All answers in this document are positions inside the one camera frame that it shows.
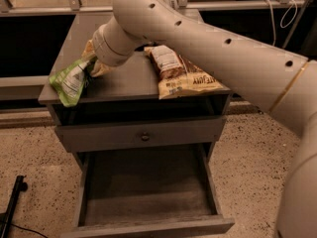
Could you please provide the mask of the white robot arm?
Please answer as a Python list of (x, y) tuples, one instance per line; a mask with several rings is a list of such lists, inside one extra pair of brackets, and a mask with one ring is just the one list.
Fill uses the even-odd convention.
[(317, 61), (190, 19), (176, 0), (113, 0), (112, 18), (92, 37), (110, 66), (149, 42), (185, 56), (300, 137), (274, 238), (317, 238)]

